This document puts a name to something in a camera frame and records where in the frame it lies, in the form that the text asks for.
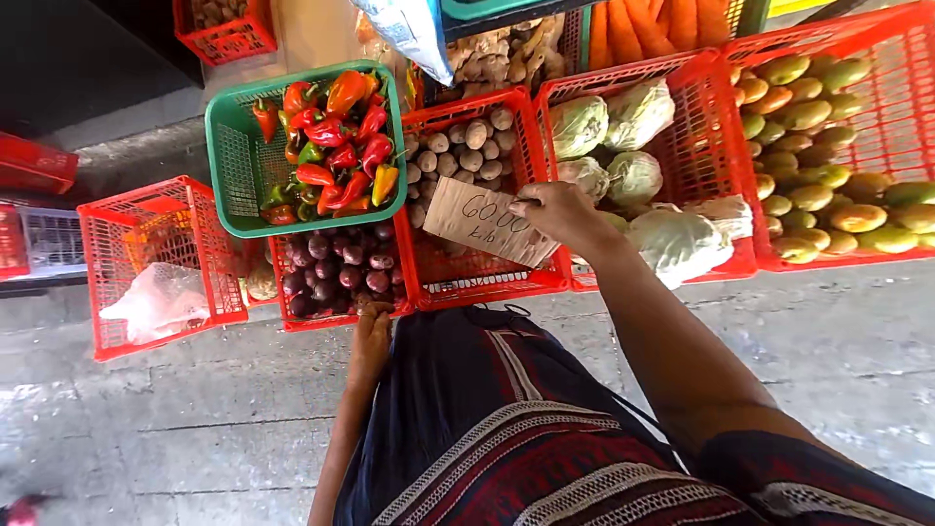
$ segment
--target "crate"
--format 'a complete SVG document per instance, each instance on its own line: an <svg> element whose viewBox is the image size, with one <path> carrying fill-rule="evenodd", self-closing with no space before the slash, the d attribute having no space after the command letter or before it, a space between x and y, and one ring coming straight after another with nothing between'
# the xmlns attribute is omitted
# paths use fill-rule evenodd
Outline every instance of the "crate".
<svg viewBox="0 0 935 526"><path fill-rule="evenodd" d="M30 276L88 269L77 212L27 206L17 206L16 212L22 220Z"/></svg>
<svg viewBox="0 0 935 526"><path fill-rule="evenodd" d="M276 35L270 0L248 0L242 18L197 30L192 0L172 0L176 38L208 66L220 66L238 58L275 51Z"/></svg>
<svg viewBox="0 0 935 526"><path fill-rule="evenodd" d="M527 183L547 181L545 153L535 113L528 91L522 86L407 113L403 116L403 130L416 134L441 132L452 124L483 117L499 107L513 111L513 128L517 134L517 143L512 150L512 179L505 182L504 188L515 191ZM467 249L463 256L450 257L420 228L410 228L407 223L405 230L400 242L409 238L412 245L413 262L410 267L414 274L411 280L418 284L416 306L421 310L513 300L568 289L565 274L568 265L559 253L543 261L540 268L530 269L475 249Z"/></svg>
<svg viewBox="0 0 935 526"><path fill-rule="evenodd" d="M214 210L211 189L187 176L78 207L94 330L94 359L104 361L247 321L234 270L234 247ZM211 317L154 342L132 344L126 322L98 313L116 302L149 263L201 270Z"/></svg>
<svg viewBox="0 0 935 526"><path fill-rule="evenodd" d="M726 46L725 56L740 66L756 66L793 52L870 58L874 65L870 75L846 89L865 96L869 104L846 121L857 130L857 140L840 152L835 163L856 171L887 172L899 182L935 181L932 35L935 4L916 2L742 38ZM742 160L744 164L751 162L746 154ZM756 259L764 270L826 269L935 256L935 250L924 248L897 255L858 251L845 256L821 255L812 263L794 265L773 253L758 203L754 214Z"/></svg>
<svg viewBox="0 0 935 526"><path fill-rule="evenodd" d="M78 156L0 132L0 186L64 194L75 183Z"/></svg>
<svg viewBox="0 0 935 526"><path fill-rule="evenodd" d="M0 280L28 273L20 216L13 205L0 204Z"/></svg>
<svg viewBox="0 0 935 526"><path fill-rule="evenodd" d="M310 82L332 80L346 69L376 71L386 86L386 135L394 145L399 168L396 194L387 199L382 208L369 213L323 219L307 223L272 226L260 217L260 203L273 185L288 183L295 165L286 161L285 130L277 127L272 143L263 141L263 133L253 117L252 105L258 97L265 97L282 106L282 94L289 84L297 80ZM372 60L357 60L333 66L310 69L302 73L259 80L222 90L208 104L205 128L208 136L208 159L211 165L211 184L221 224L239 238L263 238L294 234L332 226L374 223L393 217L406 200L406 159L403 157L402 128L399 123L399 102L396 98L396 80L385 66Z"/></svg>
<svg viewBox="0 0 935 526"><path fill-rule="evenodd" d="M405 207L393 216L393 225L396 229L396 246L399 249L399 258L397 264L403 267L403 276L406 280L407 299L396 302L396 309L390 314L390 317L398 317L404 314L411 314L415 311L415 302L412 300L412 293L415 290L415 283L410 276L413 274L410 268L412 264L412 246L409 238L401 238L407 233L409 228L409 218L406 215ZM291 236L272 236L269 238L269 250L273 254L273 271L276 272L276 285L279 290L277 301L280 304L280 313L282 315L282 328L286 332L301 332L304 330L328 329L331 327L340 327L357 323L358 316L351 308L349 314L333 315L330 312L325 313L318 318L297 318L289 313L289 299L282 291L282 276L293 269L292 261L285 254L285 246Z"/></svg>
<svg viewBox="0 0 935 526"><path fill-rule="evenodd" d="M636 64L609 67L574 77L550 80L534 103L545 138L550 181L557 181L549 107L585 95L613 96L642 80L665 76L675 101L675 122L643 148L662 168L663 185L655 200L682 206L686 202L742 194L757 206L753 167L744 161L746 146L725 59L714 50L690 51ZM586 266L567 270L571 288L597 290ZM756 273L752 238L734 241L725 264L688 283L748 278Z"/></svg>

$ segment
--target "red bell pepper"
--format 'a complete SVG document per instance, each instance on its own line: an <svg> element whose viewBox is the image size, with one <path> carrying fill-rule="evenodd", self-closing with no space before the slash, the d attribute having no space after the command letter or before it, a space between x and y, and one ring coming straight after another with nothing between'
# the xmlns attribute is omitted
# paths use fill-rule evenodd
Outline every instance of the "red bell pepper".
<svg viewBox="0 0 935 526"><path fill-rule="evenodd" d="M331 171L353 168L357 165L357 152L354 151L350 142L345 142L328 155L324 163L331 168Z"/></svg>
<svg viewBox="0 0 935 526"><path fill-rule="evenodd" d="M347 217L349 215L360 215L370 209L370 198L367 196L358 197L351 201L348 206L335 210L334 218Z"/></svg>
<svg viewBox="0 0 935 526"><path fill-rule="evenodd" d="M341 198L344 195L344 187L338 184L322 188L322 196L318 198L318 215L325 215L329 212L328 205Z"/></svg>
<svg viewBox="0 0 935 526"><path fill-rule="evenodd" d="M382 133L374 134L367 142L362 157L364 172L370 179L374 177L374 170L377 165L386 160L393 151L393 142Z"/></svg>
<svg viewBox="0 0 935 526"><path fill-rule="evenodd" d="M301 110L297 114L293 115L293 118L289 120L289 126L293 128L306 128L313 124L319 123L324 118L324 114L321 110L317 108L308 108L307 110Z"/></svg>
<svg viewBox="0 0 935 526"><path fill-rule="evenodd" d="M317 102L315 92L318 91L318 84L298 80L289 84L285 95L282 96L282 108L290 115L296 115L305 108L315 106Z"/></svg>
<svg viewBox="0 0 935 526"><path fill-rule="evenodd" d="M263 132L263 142L269 144L276 136L276 124L279 121L279 108L273 101L258 98L253 102L253 116Z"/></svg>
<svg viewBox="0 0 935 526"><path fill-rule="evenodd" d="M341 121L334 117L325 117L320 123L305 128L305 136L311 142L327 148L337 148L347 142L345 133Z"/></svg>
<svg viewBox="0 0 935 526"><path fill-rule="evenodd" d="M354 143L358 145L367 143L373 134L380 131L384 124L386 124L386 110L381 106L371 106L357 129L357 137L354 139Z"/></svg>
<svg viewBox="0 0 935 526"><path fill-rule="evenodd" d="M360 71L347 69L331 84L331 93L324 107L325 115L343 119L351 111L354 103L364 97L367 82Z"/></svg>
<svg viewBox="0 0 935 526"><path fill-rule="evenodd" d="M295 211L292 205L282 205L260 212L260 217L266 219L267 223L275 226L291 225L295 223Z"/></svg>
<svg viewBox="0 0 935 526"><path fill-rule="evenodd" d="M300 183L331 186L335 183L335 174L331 170L311 163L303 163L295 169L295 178Z"/></svg>
<svg viewBox="0 0 935 526"><path fill-rule="evenodd" d="M360 170L355 171L351 176L351 181L344 188L344 194L341 195L340 199L328 203L328 208L338 210L348 206L351 201L362 196L368 186L370 186L370 178Z"/></svg>

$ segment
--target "green plastic basket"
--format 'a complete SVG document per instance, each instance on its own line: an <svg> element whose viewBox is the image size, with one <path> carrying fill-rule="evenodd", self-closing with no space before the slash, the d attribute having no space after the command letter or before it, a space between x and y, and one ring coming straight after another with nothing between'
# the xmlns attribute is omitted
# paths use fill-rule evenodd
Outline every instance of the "green plastic basket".
<svg viewBox="0 0 935 526"><path fill-rule="evenodd" d="M386 85L386 135L396 147L396 167L399 168L396 195L374 212L272 226L260 217L260 201L274 184L289 182L290 172L295 170L295 165L289 164L283 153L286 136L281 126L276 130L272 143L263 142L260 126L253 117L253 101L258 97L266 97L281 107L282 94L289 84L297 80L332 80L346 69L362 72L374 70ZM402 155L403 132L399 101L396 98L396 80L386 67L374 61L345 62L228 88L215 95L208 104L205 128L218 216L224 228L239 238L262 238L332 226L373 223L390 219L406 201L406 159Z"/></svg>

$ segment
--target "cabbage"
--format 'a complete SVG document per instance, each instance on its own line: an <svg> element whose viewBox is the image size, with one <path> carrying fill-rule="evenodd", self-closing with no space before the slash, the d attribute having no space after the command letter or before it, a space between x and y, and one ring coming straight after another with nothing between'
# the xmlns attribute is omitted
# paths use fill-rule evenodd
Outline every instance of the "cabbage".
<svg viewBox="0 0 935 526"><path fill-rule="evenodd" d="M589 95L563 102L549 110L552 146L559 161L594 150L607 135L607 103Z"/></svg>
<svg viewBox="0 0 935 526"><path fill-rule="evenodd" d="M595 203L607 194L611 185L607 170L601 168L594 157L558 163L558 180L577 184Z"/></svg>
<svg viewBox="0 0 935 526"><path fill-rule="evenodd" d="M669 289L706 274L734 254L734 245L711 221L687 212L647 212L630 222L626 237Z"/></svg>
<svg viewBox="0 0 935 526"><path fill-rule="evenodd" d="M619 153L607 166L607 171L611 177L607 197L621 208L644 205L662 188L659 163L648 153Z"/></svg>
<svg viewBox="0 0 935 526"><path fill-rule="evenodd" d="M607 112L604 146L616 152L635 152L672 124L675 102L666 80L653 79L607 99Z"/></svg>

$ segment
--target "person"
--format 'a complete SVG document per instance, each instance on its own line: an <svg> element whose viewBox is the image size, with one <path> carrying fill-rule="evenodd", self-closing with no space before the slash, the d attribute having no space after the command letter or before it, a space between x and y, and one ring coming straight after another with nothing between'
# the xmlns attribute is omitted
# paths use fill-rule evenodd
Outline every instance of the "person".
<svg viewBox="0 0 935 526"><path fill-rule="evenodd" d="M819 442L568 183L511 211L593 267L668 443L518 309L363 309L309 525L935 524Z"/></svg>

